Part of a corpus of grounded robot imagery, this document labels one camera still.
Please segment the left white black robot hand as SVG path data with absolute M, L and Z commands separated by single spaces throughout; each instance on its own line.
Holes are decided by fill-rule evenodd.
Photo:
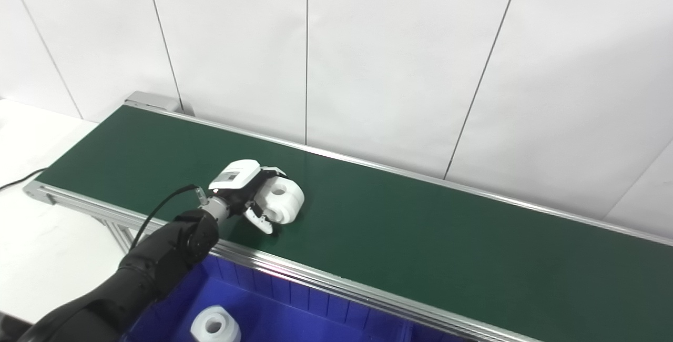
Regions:
M 235 160 L 209 184 L 208 203 L 202 208 L 211 213 L 219 225 L 233 216 L 243 216 L 260 231 L 271 235 L 272 221 L 260 201 L 266 184 L 275 177 L 288 178 L 279 168 L 262 166 L 257 160 Z

